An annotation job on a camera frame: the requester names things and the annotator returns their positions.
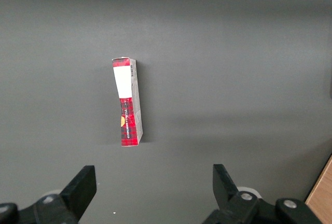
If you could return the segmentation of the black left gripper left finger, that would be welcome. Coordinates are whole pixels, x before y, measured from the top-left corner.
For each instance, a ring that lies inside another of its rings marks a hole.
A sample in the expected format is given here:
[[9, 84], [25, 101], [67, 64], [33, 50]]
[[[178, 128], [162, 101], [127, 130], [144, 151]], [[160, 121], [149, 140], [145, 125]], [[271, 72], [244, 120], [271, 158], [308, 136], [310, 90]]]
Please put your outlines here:
[[79, 223], [95, 194], [95, 166], [86, 165], [59, 194], [21, 210], [15, 203], [2, 203], [1, 223]]

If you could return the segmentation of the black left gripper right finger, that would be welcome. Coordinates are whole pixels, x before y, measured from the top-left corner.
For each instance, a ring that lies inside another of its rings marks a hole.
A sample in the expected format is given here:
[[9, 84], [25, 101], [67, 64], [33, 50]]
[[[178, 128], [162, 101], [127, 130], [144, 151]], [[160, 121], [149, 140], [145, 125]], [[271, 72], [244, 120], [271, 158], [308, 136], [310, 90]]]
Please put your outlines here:
[[218, 209], [204, 223], [321, 223], [303, 201], [280, 198], [272, 205], [239, 190], [222, 164], [213, 165], [213, 192]]

